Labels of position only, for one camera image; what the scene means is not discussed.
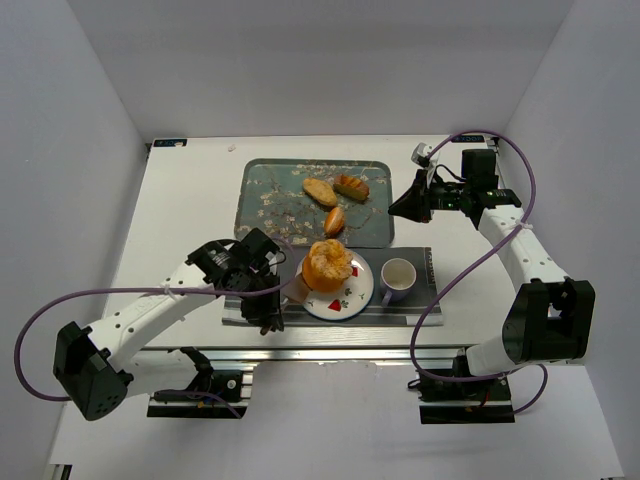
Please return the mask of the steel cake server wooden handle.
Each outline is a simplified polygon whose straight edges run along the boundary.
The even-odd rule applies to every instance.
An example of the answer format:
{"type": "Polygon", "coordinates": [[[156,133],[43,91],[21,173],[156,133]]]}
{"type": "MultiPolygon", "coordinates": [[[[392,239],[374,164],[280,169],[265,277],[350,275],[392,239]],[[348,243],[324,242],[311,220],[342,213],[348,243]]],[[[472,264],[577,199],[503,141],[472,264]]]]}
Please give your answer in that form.
{"type": "Polygon", "coordinates": [[[281,289],[282,295],[291,303],[303,304],[311,292],[301,275],[297,275],[291,282],[281,289]]]}

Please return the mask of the round orange sponge cake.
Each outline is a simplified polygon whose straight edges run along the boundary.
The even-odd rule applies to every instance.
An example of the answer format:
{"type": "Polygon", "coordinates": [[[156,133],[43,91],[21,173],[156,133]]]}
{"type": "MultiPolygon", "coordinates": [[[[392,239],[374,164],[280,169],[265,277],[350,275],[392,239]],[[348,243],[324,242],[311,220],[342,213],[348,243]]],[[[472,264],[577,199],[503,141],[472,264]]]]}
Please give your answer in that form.
{"type": "Polygon", "coordinates": [[[339,290],[352,275],[352,253],[335,240],[315,242],[302,263],[302,278],[313,291],[339,290]]]}

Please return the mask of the blossom pattern grey tray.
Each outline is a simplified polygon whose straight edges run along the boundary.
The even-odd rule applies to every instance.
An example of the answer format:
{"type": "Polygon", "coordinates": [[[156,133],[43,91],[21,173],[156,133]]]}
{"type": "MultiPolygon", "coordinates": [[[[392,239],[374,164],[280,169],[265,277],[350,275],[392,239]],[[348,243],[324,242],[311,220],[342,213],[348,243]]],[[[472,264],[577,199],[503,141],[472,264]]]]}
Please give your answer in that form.
{"type": "Polygon", "coordinates": [[[369,187],[368,198],[359,202],[339,194],[338,206],[345,212],[345,226],[337,239],[349,247],[386,248],[395,236],[394,220],[387,213],[393,200],[391,172],[379,161],[336,159],[258,158],[245,167],[234,233],[242,239],[259,228],[269,236],[280,236],[290,244],[310,246],[325,238],[324,222],[330,209],[316,202],[303,189],[303,181],[316,178],[332,183],[344,174],[369,187]]]}

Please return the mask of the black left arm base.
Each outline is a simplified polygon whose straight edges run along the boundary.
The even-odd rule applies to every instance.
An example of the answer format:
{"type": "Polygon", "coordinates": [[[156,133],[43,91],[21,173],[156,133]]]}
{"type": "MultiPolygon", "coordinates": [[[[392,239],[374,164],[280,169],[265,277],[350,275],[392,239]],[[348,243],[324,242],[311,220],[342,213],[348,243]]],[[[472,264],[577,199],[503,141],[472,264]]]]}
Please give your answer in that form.
{"type": "Polygon", "coordinates": [[[154,392],[147,407],[149,418],[241,419],[247,410],[243,393],[247,374],[236,366],[216,367],[202,352],[183,347],[187,358],[185,386],[163,387],[154,392]]]}

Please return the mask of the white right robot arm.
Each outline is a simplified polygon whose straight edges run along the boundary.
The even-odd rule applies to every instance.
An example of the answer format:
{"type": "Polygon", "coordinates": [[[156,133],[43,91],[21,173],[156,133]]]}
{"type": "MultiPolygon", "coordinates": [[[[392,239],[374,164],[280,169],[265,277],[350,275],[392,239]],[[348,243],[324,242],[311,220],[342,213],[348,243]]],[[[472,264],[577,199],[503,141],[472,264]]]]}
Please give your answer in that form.
{"type": "Polygon", "coordinates": [[[457,354],[454,378],[485,380],[527,364],[582,358],[595,290],[560,268],[526,226],[517,195],[499,186],[495,152],[463,151],[461,173],[450,181],[437,174],[431,152],[424,143],[416,147],[415,179],[389,214],[427,223],[437,210],[462,212],[494,248],[516,293],[500,333],[457,354]]]}

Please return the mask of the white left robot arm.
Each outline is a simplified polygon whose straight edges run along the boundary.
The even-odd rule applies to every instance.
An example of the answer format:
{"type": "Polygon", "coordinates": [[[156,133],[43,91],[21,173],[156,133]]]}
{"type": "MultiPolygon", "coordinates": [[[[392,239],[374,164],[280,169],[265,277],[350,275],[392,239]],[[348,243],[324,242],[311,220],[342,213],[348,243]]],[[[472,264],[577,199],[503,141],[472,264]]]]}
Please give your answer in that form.
{"type": "Polygon", "coordinates": [[[85,327],[75,322],[64,326],[56,339],[55,378],[88,421],[140,394],[230,406],[239,399],[236,373],[216,372],[192,346],[156,353],[144,348],[189,313],[223,296],[240,298],[242,315],[262,332],[282,329],[277,265],[286,258],[259,229],[240,241],[204,244],[157,291],[85,327]]]}

